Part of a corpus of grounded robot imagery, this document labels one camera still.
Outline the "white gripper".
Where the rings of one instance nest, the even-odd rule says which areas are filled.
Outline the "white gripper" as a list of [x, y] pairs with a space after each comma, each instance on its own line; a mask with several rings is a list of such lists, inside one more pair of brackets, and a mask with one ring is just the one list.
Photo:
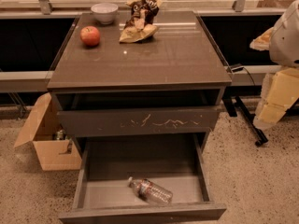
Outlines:
[[[253, 39], [249, 47], [258, 51], [269, 50], [273, 28]], [[275, 126], [286, 111], [299, 99], [299, 70], [287, 68], [273, 74], [267, 74], [262, 87], [263, 104], [258, 104], [253, 125], [266, 130]]]

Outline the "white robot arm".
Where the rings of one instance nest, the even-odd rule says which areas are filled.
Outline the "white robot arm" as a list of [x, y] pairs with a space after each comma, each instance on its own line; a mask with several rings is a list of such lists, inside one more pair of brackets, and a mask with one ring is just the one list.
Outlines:
[[299, 0], [293, 1], [275, 25], [253, 39], [251, 49], [268, 50], [281, 66], [263, 79], [261, 100], [253, 124], [265, 130], [275, 126], [299, 99]]

